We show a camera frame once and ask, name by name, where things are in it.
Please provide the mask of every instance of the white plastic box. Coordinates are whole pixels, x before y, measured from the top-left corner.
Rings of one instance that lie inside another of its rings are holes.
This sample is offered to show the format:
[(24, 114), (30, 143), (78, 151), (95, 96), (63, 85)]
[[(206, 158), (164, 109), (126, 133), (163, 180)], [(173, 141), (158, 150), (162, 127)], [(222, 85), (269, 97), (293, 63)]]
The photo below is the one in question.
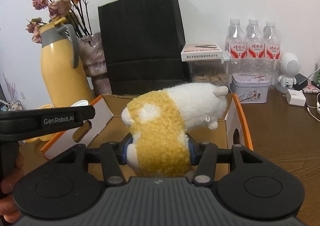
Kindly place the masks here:
[(188, 62), (192, 82), (209, 82), (227, 86), (228, 62), (231, 55), (214, 42), (186, 44), (181, 60)]
[(234, 73), (230, 90), (237, 94), (240, 103), (265, 103), (269, 81), (260, 74)]

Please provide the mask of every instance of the yellow thermos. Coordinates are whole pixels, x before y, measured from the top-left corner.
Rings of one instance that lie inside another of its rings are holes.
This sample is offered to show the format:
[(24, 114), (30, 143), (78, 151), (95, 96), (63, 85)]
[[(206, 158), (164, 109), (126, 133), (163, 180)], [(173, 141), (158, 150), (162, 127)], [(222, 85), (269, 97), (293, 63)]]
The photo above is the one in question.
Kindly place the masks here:
[(93, 94), (79, 59), (79, 45), (71, 24), (63, 24), (65, 17), (40, 28), (41, 72), (53, 105), (69, 107)]

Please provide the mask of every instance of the red bottle label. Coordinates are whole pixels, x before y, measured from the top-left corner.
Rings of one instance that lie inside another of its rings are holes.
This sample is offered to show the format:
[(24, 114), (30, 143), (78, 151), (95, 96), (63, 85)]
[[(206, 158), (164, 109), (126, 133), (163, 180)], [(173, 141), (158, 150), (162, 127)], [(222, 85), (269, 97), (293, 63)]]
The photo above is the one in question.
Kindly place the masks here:
[(264, 58), (264, 44), (260, 42), (249, 43), (248, 58)]
[(235, 59), (243, 59), (247, 57), (247, 44), (240, 42), (229, 43), (229, 53)]
[(265, 49), (265, 57), (267, 59), (277, 60), (280, 56), (280, 46), (279, 45), (272, 45), (266, 46)]

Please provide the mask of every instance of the cable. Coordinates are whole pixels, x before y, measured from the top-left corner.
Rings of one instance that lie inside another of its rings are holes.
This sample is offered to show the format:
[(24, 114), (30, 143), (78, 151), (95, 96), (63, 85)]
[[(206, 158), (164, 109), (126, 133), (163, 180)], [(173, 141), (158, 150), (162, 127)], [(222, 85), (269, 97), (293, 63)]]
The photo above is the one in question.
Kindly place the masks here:
[(316, 120), (318, 120), (318, 121), (320, 122), (320, 120), (319, 120), (319, 119), (317, 119), (314, 115), (312, 115), (312, 114), (311, 114), (311, 112), (310, 112), (310, 110), (309, 110), (309, 108), (308, 108), (308, 107), (307, 107), (307, 110), (308, 110), (309, 114), (310, 114), (311, 116), (313, 116), (313, 118), (314, 118), (314, 119), (316, 119)]
[(309, 112), (309, 114), (310, 114), (314, 119), (316, 119), (317, 121), (320, 122), (320, 120), (317, 119), (317, 118), (310, 112), (310, 109), (309, 109), (309, 108), (316, 108), (317, 111), (318, 111), (318, 113), (320, 114), (320, 103), (319, 103), (319, 100), (318, 100), (318, 99), (319, 99), (319, 95), (320, 95), (320, 93), (318, 93), (318, 95), (317, 95), (316, 107), (311, 107), (311, 106), (309, 106), (309, 105), (307, 104), (307, 102), (305, 103), (305, 106), (306, 106), (307, 111)]
[(307, 79), (309, 79), (313, 74), (315, 74), (317, 71), (320, 71), (320, 68), (318, 68), (314, 73), (312, 73)]
[(8, 102), (3, 101), (2, 99), (0, 99), (0, 102), (3, 103), (4, 105), (10, 106)]

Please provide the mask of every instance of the white charger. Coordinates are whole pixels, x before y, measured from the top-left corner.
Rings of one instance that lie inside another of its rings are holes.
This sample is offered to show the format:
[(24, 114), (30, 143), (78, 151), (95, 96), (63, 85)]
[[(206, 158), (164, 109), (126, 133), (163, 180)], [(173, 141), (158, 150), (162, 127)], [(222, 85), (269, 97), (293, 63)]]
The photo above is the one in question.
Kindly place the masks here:
[(303, 107), (306, 103), (306, 97), (302, 91), (288, 89), (285, 95), (289, 105), (301, 106)]

